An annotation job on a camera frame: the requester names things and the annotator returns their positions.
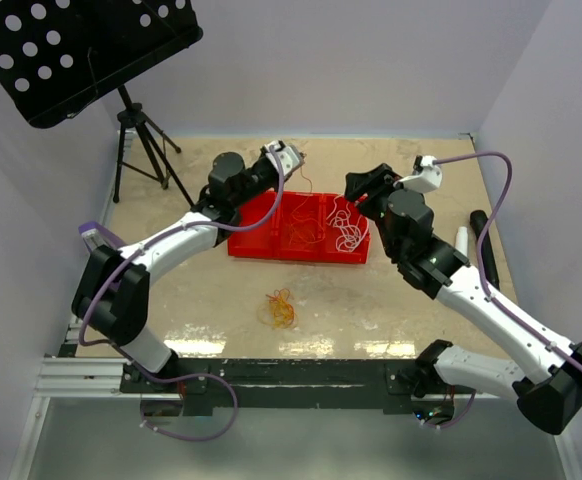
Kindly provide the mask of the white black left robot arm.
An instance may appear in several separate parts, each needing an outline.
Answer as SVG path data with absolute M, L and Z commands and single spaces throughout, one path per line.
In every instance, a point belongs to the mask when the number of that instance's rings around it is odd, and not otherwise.
M 151 287 L 232 234 L 264 225 L 280 206 L 285 182 L 303 164 L 303 153 L 282 140 L 264 145 L 252 166 L 235 152 L 218 155 L 198 201 L 181 219 L 134 244 L 90 253 L 71 305 L 81 327 L 140 365 L 154 391 L 171 390 L 178 380 L 175 354 L 147 325 Z

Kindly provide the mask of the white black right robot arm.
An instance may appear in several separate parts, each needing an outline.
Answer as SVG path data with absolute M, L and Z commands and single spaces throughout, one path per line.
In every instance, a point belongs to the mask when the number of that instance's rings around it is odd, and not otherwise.
M 582 341 L 535 320 L 434 234 L 434 213 L 424 196 L 440 180 L 437 167 L 401 178 L 386 164 L 345 177 L 345 199 L 376 225 L 385 254 L 404 280 L 469 320 L 508 355 L 479 355 L 437 340 L 416 360 L 415 393 L 437 393 L 448 385 L 513 400 L 535 427 L 559 435 L 582 408 Z

